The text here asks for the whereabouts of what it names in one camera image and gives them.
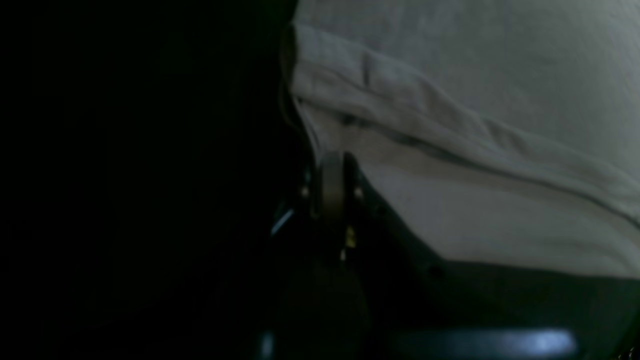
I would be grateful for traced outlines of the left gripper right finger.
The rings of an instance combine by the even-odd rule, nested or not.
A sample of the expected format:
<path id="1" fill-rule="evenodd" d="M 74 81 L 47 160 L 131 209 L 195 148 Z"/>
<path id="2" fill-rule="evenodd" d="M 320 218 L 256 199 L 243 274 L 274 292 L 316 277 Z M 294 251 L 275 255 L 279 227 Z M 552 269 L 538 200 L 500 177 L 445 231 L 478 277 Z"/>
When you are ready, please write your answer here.
<path id="1" fill-rule="evenodd" d="M 330 217 L 354 230 L 380 360 L 637 360 L 639 281 L 448 260 L 350 153 L 330 155 Z"/>

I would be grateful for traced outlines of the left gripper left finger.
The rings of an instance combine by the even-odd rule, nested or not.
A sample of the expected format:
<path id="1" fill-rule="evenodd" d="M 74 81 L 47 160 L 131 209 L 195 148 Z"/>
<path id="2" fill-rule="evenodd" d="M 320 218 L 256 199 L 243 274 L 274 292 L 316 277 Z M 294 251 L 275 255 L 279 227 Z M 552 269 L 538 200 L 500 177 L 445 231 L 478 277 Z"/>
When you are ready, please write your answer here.
<path id="1" fill-rule="evenodd" d="M 345 157 L 304 162 L 259 246 L 253 360 L 345 357 Z"/>

